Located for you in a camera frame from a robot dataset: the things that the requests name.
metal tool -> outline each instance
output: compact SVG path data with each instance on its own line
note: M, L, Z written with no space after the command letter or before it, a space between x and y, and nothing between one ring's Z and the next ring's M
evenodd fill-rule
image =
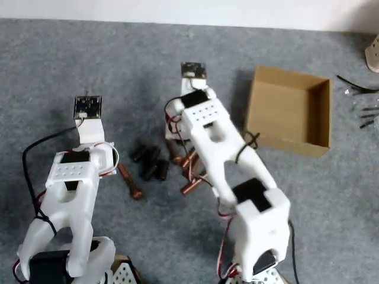
M143 192L142 190L136 185L133 178L131 177L128 170L125 168L125 166L121 163L118 164L118 170L120 171L121 175L123 176L126 184L129 187L130 196L134 200L141 200L143 199Z

gray carpet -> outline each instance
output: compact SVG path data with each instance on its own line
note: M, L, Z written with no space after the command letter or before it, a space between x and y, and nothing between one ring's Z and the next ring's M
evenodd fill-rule
M13 283L33 209L21 165L31 142L73 125L73 97L87 88L103 96L103 124L121 159L135 137L163 147L162 108L179 94L180 62L206 62L209 84L240 127L257 64L314 75L347 76L378 86L363 50L373 35L255 28L0 20L0 277ZM358 109L379 96L345 95L335 81L332 149L314 159L259 149L292 203L298 274L302 283L377 283L379 263L379 143L373 127L359 129ZM30 155L37 192L56 151L78 144L75 133ZM228 165L235 184L244 178ZM107 235L128 254L147 283L217 283L216 258L225 226L203 185L179 193L185 181L172 167L166 182L144 183L146 200L131 200L121 176L101 181L93 217L95 235ZM68 241L64 230L55 243ZM291 257L279 265L291 282Z

small parts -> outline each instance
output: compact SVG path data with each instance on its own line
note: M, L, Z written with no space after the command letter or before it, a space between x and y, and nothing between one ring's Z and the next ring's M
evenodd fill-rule
M170 167L169 161L162 160L162 159L158 160L156 163L155 178L161 181L166 180L169 167Z
M149 151L149 148L146 145L141 145L138 147L136 151L134 151L130 158L135 162L138 163L141 161L145 155L147 155L147 152Z
M180 149L178 144L170 139L166 139L166 146L168 152L170 153L170 161L173 164L181 164L184 160L184 157L180 155Z
M197 153L195 151L195 149L192 149L191 151L189 151L188 153L188 157L186 157L183 162L181 163L181 167L182 168L185 168L185 167L188 167L190 165L190 162L193 160L194 157L197 156Z
M182 143L182 148L188 152L188 155L182 157L180 154L180 146L179 143ZM190 151L187 151L184 141L175 141L166 139L166 145L170 152L170 160L172 163L177 164L183 168L183 177L189 181L185 186L183 186L180 192L183 195L186 195L197 188L202 181L206 179L206 171L203 170L200 174L198 174L199 168L201 166L201 160L198 153L195 151L195 148L192 148Z
M125 166L123 164L119 163L118 164L118 170L120 171L120 173L123 176L126 184L129 187L130 196L134 200L141 200L141 199L143 199L143 192L141 191L141 189L138 188L138 186L134 182L133 178L131 177L130 173L125 168Z
M169 162L159 158L160 148L156 146L139 145L130 157L138 163L142 162L143 170L141 178L148 182L155 177L157 180L166 180L169 169Z
M160 154L160 148L158 147L151 147L144 156L143 161L143 173L141 175L142 179L146 182L151 180L151 178L154 176L154 173L156 171L157 167L157 161Z
M193 191L194 189L196 189L200 183L202 182L203 180L200 179L199 177L195 177L192 181L190 181L189 183L187 183L183 188L181 188L180 192L183 194L183 195L187 195L189 194L191 191Z
M366 87L359 86L359 85L357 85L357 84L355 84L355 83L353 83L353 82L351 82L351 81L349 81L349 80L347 80L347 79L345 79L339 75L337 75L337 78L340 79L341 81L351 85L352 89L357 90L358 93L355 93L354 95L366 95L366 94L373 94L373 93L379 92L379 89L372 89L372 88L366 88ZM364 108L364 109L362 109L362 111L376 111L376 112L370 113L370 114L364 114L364 115L360 116L360 118L370 118L369 120L367 120L363 124L361 124L360 129L365 128L365 127L375 123L376 118L379 116L379 113L377 113L377 111L379 111L379 107L377 104L375 104L375 106Z

white robotic arm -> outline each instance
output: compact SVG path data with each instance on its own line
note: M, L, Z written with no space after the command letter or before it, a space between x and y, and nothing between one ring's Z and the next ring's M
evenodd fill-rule
M182 93L167 107L166 138L179 139L170 131L176 128L184 140L191 140L207 171L221 203L236 210L234 261L244 281L259 279L259 274L285 258L290 230L290 202L251 147L240 150L245 141L230 120L229 113L206 85L203 64L182 64ZM236 161L252 179L231 189L225 179L224 163Z
M97 283L114 261L114 243L107 237L92 238L99 180L114 174L118 163L113 144L105 142L100 113L101 97L76 98L81 145L55 155L40 207L51 224L36 218L18 251L22 273L30 284ZM44 252L56 232L65 227L70 227L73 236L65 246L69 250Z

cardboard box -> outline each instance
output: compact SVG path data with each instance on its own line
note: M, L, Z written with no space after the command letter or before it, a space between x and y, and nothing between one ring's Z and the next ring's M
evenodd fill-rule
M330 79L259 66L245 130L261 134L259 146L320 157L330 149L331 100Z

